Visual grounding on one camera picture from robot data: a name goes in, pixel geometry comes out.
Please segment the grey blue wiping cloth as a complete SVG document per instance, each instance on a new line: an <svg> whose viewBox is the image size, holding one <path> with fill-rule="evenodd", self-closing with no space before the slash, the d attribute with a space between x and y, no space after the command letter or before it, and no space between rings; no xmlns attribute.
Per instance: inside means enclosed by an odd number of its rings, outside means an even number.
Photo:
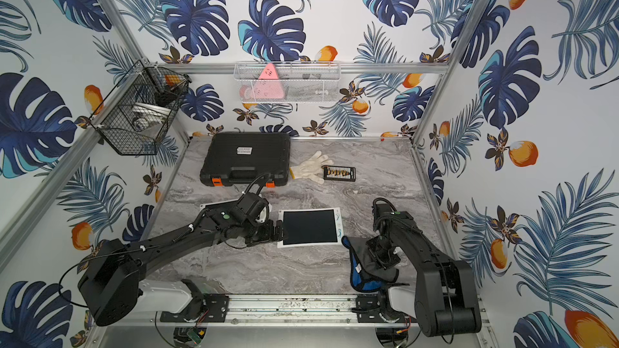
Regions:
<svg viewBox="0 0 619 348"><path fill-rule="evenodd" d="M372 260L367 241L370 238L343 236L342 245L348 250L351 273L351 287L359 293L375 293L383 288L398 286L400 272L396 267L384 270Z"/></svg>

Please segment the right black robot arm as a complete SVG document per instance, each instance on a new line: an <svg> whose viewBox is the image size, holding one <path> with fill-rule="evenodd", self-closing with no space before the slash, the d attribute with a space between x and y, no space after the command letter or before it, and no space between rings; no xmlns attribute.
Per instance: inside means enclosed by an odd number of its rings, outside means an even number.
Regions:
<svg viewBox="0 0 619 348"><path fill-rule="evenodd" d="M391 201L374 199L372 214L378 233L366 243L372 260L385 270L396 267L399 248L417 272L413 309L404 313L416 319L421 332L427 337L479 333L482 320L469 263L442 252L412 215L399 211Z"/></svg>

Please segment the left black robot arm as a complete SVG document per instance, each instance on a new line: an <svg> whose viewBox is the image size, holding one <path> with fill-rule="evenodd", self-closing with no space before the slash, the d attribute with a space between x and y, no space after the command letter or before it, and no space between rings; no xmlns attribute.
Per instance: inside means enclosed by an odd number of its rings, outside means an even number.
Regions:
<svg viewBox="0 0 619 348"><path fill-rule="evenodd" d="M270 174L261 174L230 208L202 209L190 224L155 238L105 243L77 285L94 323L108 326L126 317L143 295L141 281L194 251L237 238L246 247L281 241L283 226L269 218L269 202L260 195L270 181Z"/></svg>

